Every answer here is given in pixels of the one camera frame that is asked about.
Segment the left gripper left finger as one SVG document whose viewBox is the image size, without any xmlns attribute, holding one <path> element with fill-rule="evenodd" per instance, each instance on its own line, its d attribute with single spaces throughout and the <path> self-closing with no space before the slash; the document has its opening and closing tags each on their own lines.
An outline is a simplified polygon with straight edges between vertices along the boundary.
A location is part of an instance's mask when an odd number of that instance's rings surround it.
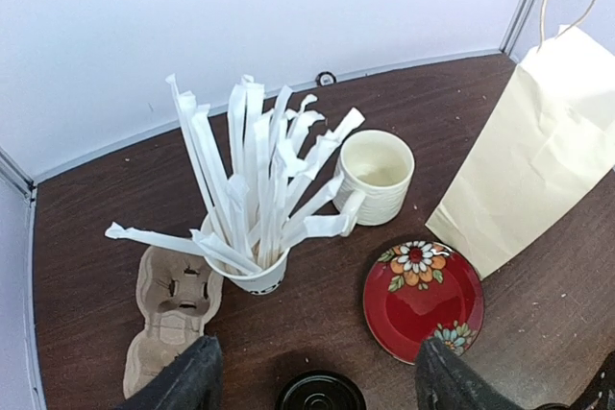
<svg viewBox="0 0 615 410">
<path fill-rule="evenodd" d="M 115 409 L 221 409 L 222 391 L 222 349 L 215 336 L 202 336 Z"/>
</svg>

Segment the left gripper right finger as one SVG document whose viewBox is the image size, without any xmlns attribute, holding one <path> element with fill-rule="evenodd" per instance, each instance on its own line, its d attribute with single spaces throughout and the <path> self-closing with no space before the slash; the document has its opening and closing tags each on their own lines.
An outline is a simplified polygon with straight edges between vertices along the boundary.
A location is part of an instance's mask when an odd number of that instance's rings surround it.
<svg viewBox="0 0 615 410">
<path fill-rule="evenodd" d="M 422 343 L 415 366 L 419 409 L 521 409 L 437 338 Z"/>
</svg>

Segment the cardboard cup carrier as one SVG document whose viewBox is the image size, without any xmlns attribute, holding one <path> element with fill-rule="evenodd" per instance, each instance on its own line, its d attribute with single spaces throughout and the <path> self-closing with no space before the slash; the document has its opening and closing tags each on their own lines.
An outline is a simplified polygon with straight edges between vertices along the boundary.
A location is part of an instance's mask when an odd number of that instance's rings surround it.
<svg viewBox="0 0 615 410">
<path fill-rule="evenodd" d="M 205 333 L 218 312 L 224 278 L 201 256 L 149 247 L 135 287 L 144 328 L 129 346 L 124 397 L 143 389 Z"/>
</svg>

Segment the cream paper bag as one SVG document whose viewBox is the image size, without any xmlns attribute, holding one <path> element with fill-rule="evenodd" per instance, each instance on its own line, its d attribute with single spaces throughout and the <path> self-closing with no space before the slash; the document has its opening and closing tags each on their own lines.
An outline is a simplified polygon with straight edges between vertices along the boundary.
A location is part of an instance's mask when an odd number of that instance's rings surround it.
<svg viewBox="0 0 615 410">
<path fill-rule="evenodd" d="M 540 37 L 426 226 L 480 277 L 504 266 L 614 166 L 614 56 L 574 21 Z"/>
</svg>

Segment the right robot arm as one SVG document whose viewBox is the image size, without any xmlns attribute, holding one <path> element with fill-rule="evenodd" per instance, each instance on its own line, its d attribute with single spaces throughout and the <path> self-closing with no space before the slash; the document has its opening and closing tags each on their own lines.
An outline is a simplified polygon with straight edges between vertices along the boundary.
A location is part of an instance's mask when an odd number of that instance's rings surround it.
<svg viewBox="0 0 615 410">
<path fill-rule="evenodd" d="M 571 404 L 547 403 L 536 410 L 614 410 L 615 409 L 615 351 L 604 359 L 581 395 Z"/>
</svg>

